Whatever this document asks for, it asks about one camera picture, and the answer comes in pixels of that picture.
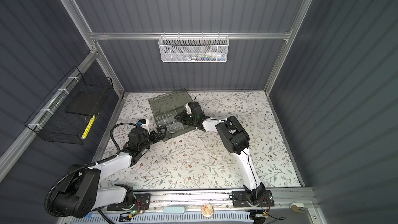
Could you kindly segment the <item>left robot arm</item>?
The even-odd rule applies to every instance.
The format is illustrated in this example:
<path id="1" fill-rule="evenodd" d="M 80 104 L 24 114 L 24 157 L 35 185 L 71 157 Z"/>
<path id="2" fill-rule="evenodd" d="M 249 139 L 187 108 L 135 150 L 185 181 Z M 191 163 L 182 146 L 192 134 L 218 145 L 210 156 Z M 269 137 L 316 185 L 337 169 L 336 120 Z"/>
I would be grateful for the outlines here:
<path id="1" fill-rule="evenodd" d="M 143 125 L 132 126 L 128 142 L 123 146 L 116 145 L 117 152 L 114 155 L 82 166 L 75 164 L 52 186 L 44 201 L 44 208 L 49 215 L 83 218 L 91 211 L 100 211 L 112 204 L 122 209 L 135 207 L 133 187 L 115 184 L 100 189 L 100 182 L 135 165 L 152 144 L 166 137 L 167 128 L 156 128 L 150 132 Z"/>

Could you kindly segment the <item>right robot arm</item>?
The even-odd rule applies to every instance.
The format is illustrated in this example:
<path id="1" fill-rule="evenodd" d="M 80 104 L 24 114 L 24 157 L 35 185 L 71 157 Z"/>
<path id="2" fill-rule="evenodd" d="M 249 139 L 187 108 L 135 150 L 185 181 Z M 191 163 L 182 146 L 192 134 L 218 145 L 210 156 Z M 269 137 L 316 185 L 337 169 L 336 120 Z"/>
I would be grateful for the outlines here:
<path id="1" fill-rule="evenodd" d="M 249 134 L 235 116 L 216 119 L 206 116 L 197 102 L 190 102 L 174 118 L 191 127 L 205 132 L 217 132 L 226 148 L 231 153 L 243 174 L 244 189 L 247 201 L 253 203 L 265 193 L 265 185 L 260 180 L 250 156 Z"/>

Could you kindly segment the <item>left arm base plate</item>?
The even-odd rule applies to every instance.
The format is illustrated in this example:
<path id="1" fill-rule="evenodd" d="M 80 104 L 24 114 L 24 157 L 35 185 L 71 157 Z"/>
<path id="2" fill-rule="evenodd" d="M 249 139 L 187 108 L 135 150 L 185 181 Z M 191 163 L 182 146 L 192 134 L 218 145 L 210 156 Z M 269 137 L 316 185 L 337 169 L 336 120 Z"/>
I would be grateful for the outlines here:
<path id="1" fill-rule="evenodd" d="M 107 211 L 146 211 L 149 208 L 151 194 L 134 194 L 132 199 L 124 200 L 122 203 L 111 204 L 106 207 Z"/>

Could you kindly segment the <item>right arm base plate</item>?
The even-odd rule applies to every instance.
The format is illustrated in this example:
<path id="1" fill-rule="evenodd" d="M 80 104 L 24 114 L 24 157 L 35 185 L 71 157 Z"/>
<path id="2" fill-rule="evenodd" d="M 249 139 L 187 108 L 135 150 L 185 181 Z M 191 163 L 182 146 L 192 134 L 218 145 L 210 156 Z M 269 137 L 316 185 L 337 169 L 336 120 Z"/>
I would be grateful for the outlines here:
<path id="1" fill-rule="evenodd" d="M 229 199 L 233 202 L 233 207 L 274 207 L 275 202 L 270 190 L 261 193 L 248 193 L 245 191 L 233 191 L 229 195 Z"/>

